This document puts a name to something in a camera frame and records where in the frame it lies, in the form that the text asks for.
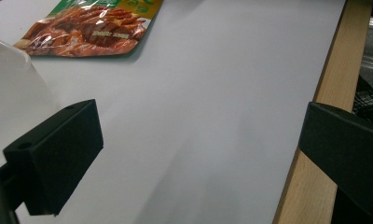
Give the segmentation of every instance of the green label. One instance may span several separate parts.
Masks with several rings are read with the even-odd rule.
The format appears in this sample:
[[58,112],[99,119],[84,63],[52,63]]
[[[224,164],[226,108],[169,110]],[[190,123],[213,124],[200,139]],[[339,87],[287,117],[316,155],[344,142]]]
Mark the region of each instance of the green label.
[[115,7],[121,0],[62,0],[50,14],[58,14],[69,7],[103,6]]

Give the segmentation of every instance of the plaid fabric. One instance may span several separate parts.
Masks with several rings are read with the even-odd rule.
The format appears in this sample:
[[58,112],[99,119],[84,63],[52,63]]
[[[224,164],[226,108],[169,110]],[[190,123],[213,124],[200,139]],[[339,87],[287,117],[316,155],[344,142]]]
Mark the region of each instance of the plaid fabric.
[[353,114],[373,123],[373,89],[355,93]]

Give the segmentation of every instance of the plastic bag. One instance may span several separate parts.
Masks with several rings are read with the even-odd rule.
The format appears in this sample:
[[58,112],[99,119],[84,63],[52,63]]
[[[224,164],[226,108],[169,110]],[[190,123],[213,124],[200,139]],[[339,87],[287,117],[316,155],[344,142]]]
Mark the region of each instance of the plastic bag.
[[161,0],[62,0],[14,46],[30,55],[86,57],[130,52]]

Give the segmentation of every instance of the white board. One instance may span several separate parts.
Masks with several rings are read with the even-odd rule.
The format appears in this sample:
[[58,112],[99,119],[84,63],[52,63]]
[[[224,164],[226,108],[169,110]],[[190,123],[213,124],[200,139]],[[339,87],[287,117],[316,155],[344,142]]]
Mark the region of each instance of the white board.
[[[0,39],[57,3],[2,0]],[[34,57],[63,106],[96,99],[104,150],[57,217],[21,223],[271,223],[343,5],[165,0],[130,56]]]

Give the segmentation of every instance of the wooden strip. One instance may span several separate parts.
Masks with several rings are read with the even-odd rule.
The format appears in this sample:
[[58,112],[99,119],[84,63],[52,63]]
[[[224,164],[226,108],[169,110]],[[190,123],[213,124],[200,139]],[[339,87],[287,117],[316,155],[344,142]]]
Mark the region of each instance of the wooden strip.
[[[373,0],[346,2],[314,101],[352,110]],[[330,223],[337,186],[297,149],[273,223]]]

